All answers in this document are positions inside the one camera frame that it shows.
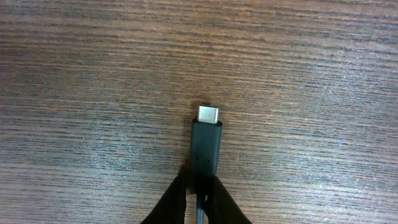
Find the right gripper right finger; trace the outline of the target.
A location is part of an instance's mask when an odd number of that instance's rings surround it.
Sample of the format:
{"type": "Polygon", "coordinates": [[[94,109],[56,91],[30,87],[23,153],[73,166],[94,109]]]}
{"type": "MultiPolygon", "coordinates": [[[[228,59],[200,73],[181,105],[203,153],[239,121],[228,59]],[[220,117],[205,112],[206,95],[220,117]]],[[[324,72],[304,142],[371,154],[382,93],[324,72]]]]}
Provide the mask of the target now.
{"type": "Polygon", "coordinates": [[[211,178],[205,213],[209,224],[251,224],[217,176],[211,178]]]}

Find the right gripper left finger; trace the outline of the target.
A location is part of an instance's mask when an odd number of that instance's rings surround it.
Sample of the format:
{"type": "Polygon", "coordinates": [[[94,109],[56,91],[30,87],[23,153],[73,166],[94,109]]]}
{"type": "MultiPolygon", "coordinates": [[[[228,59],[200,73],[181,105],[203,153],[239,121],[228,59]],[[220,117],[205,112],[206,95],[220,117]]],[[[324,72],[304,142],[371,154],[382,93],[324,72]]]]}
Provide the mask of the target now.
{"type": "Polygon", "coordinates": [[[180,174],[141,224],[184,224],[186,210],[187,181],[180,174]]]}

